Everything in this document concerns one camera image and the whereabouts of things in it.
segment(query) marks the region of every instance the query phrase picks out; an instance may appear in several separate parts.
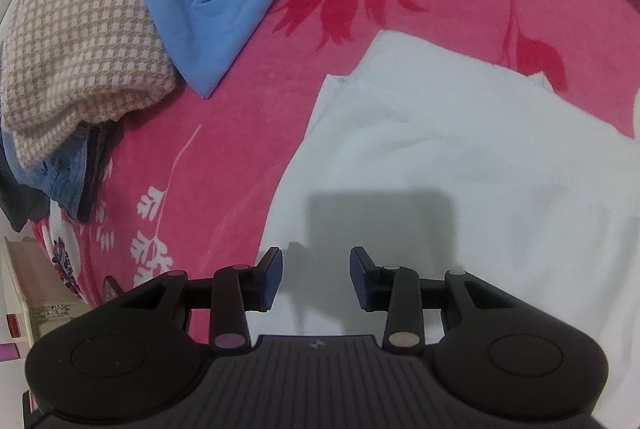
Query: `houndstooth cloth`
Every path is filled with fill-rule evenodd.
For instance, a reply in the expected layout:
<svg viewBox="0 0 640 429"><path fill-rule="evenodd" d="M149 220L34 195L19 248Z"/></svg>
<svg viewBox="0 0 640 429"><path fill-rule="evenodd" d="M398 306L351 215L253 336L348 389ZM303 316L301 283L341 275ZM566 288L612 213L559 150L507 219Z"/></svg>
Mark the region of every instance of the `houndstooth cloth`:
<svg viewBox="0 0 640 429"><path fill-rule="evenodd" d="M82 120L118 120L160 101L176 81L143 0L17 0L0 111L27 167Z"/></svg>

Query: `white garment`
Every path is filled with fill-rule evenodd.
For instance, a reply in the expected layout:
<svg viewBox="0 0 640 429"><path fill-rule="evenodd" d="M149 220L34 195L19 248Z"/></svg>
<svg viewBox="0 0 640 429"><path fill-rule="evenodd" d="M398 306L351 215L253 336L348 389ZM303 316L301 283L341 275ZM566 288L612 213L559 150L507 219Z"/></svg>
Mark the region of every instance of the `white garment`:
<svg viewBox="0 0 640 429"><path fill-rule="evenodd" d="M588 333L606 427L640 425L640 148L511 70L381 32L287 168L261 249L284 277L253 335L374 333L351 247L442 279L464 268ZM427 317L428 339L441 328Z"/></svg>

